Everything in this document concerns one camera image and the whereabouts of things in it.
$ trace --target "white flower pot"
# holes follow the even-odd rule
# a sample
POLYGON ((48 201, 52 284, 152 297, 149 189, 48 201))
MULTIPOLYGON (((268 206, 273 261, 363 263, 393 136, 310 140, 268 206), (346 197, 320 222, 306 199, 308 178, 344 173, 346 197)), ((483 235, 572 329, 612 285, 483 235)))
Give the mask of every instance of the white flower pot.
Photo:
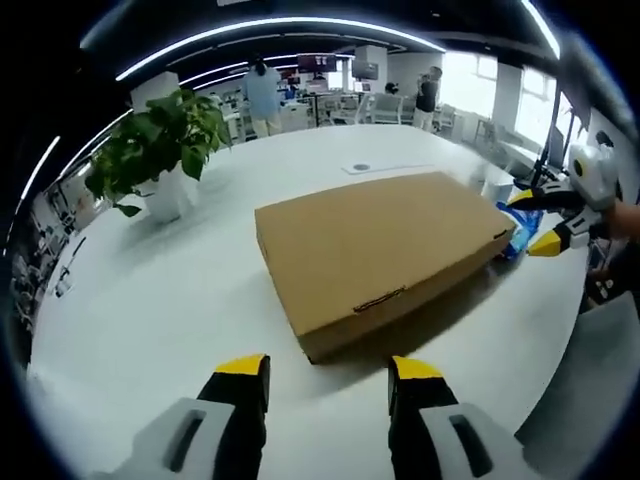
POLYGON ((157 182, 138 185, 149 214, 159 223, 171 222, 192 209, 198 200, 198 181, 182 171, 178 162, 171 172, 160 173, 157 182))

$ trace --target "ceiling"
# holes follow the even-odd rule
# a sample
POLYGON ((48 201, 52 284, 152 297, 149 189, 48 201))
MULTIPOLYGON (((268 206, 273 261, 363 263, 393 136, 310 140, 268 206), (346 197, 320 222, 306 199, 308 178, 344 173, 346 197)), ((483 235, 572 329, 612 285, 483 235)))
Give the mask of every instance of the ceiling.
MULTIPOLYGON (((5 218, 13 215, 27 179, 56 135, 61 140, 40 170, 32 193, 48 186, 89 138, 126 110, 129 90, 167 68, 184 79, 246 60, 253 52, 264 56, 348 52, 373 42, 391 50, 429 50, 404 38, 353 26, 281 24, 193 42, 115 81, 118 74, 158 49, 219 26, 296 15, 351 19, 385 25, 448 49, 486 52, 488 46, 492 54, 509 63, 550 72, 556 68, 544 37, 518 0, 251 0, 225 7, 215 0, 62 3, 66 5, 22 2, 10 19, 19 33, 12 39, 15 48, 3 57, 5 66, 11 67, 13 85, 8 100, 9 141, 2 145, 3 172, 8 171, 0 185, 5 218)), ((579 25, 610 60, 614 73, 633 74, 624 62, 618 65, 612 60, 615 39, 603 33, 609 31, 603 24, 610 24, 611 11, 598 11, 594 22, 593 9, 584 2, 538 3, 549 9, 558 31, 579 25)), ((592 90, 597 96, 598 88, 592 90)), ((606 95, 597 101, 606 110, 606 95)))

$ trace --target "cardboard box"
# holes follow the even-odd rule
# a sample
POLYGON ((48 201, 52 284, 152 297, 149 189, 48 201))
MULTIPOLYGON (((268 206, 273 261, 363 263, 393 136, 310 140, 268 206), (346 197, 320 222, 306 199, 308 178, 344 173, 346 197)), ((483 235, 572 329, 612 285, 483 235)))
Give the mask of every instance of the cardboard box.
POLYGON ((326 190, 260 208, 255 219, 282 306, 312 361, 468 277, 514 229, 443 173, 326 190))

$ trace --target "round white table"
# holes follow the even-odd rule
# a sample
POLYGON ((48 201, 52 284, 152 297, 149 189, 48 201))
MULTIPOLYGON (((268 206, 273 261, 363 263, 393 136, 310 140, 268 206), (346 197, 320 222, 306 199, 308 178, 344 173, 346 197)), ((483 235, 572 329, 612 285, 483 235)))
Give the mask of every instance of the round white table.
MULTIPOLYGON (((412 127, 326 127, 212 157, 200 204, 164 226, 145 212, 100 215, 62 255, 73 288, 45 296, 29 378, 38 415, 80 472, 111 471, 135 433, 214 368, 271 356, 262 479, 393 478, 387 372, 310 365, 255 240, 256 207, 376 178, 442 170, 463 183, 504 174, 471 150, 412 127), (370 165, 355 174, 350 166, 370 165)), ((541 231, 557 222, 546 216, 541 231)), ((541 398, 571 335, 585 249, 525 257, 411 356, 442 370, 460 401, 515 432, 541 398)))

